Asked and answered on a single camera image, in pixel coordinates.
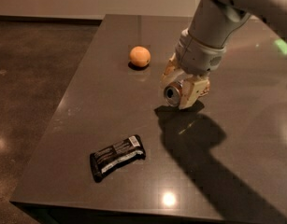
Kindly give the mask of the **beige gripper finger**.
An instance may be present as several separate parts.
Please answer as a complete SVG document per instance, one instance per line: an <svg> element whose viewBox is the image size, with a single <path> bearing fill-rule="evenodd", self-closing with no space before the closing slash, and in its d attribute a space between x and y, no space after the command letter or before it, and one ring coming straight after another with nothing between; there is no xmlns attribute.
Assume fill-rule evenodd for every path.
<svg viewBox="0 0 287 224"><path fill-rule="evenodd" d="M208 77L194 76L183 80L179 109L191 107L198 98L209 93L210 81Z"/></svg>
<svg viewBox="0 0 287 224"><path fill-rule="evenodd" d="M162 74L161 86L166 87L171 82L174 82L182 73L183 71L179 66L176 54L173 54L172 57L168 60L165 70Z"/></svg>

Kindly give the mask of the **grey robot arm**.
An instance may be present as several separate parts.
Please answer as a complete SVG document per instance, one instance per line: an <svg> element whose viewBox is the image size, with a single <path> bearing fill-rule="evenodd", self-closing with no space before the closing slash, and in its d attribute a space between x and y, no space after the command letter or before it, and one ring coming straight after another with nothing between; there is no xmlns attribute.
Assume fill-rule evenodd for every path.
<svg viewBox="0 0 287 224"><path fill-rule="evenodd" d="M229 38L251 16L287 44L287 0L200 0L162 74L169 105L186 109L208 93L209 74L219 66Z"/></svg>

